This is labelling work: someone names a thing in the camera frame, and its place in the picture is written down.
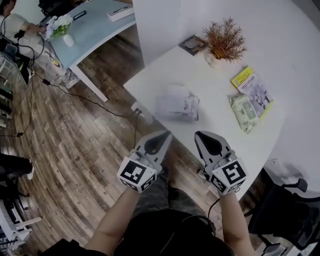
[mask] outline black chair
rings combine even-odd
[[[273,235],[291,242],[299,250],[320,240],[320,197],[303,198],[286,188],[307,191],[308,184],[299,179],[296,184],[276,185],[262,170],[266,188],[258,201],[253,194],[255,207],[244,216],[252,215],[248,229],[251,234]]]

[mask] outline book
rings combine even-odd
[[[235,76],[231,83],[240,93],[248,95],[250,103],[260,119],[274,102],[259,76],[249,66]]]

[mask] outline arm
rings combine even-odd
[[[46,26],[37,26],[35,24],[25,22],[23,23],[22,27],[20,30],[25,31],[25,32],[30,32],[30,33],[43,33],[46,31]]]
[[[102,218],[84,248],[111,256],[124,236],[139,198],[138,192],[127,188]]]
[[[254,256],[245,216],[235,193],[220,198],[222,230],[226,242],[237,256]]]

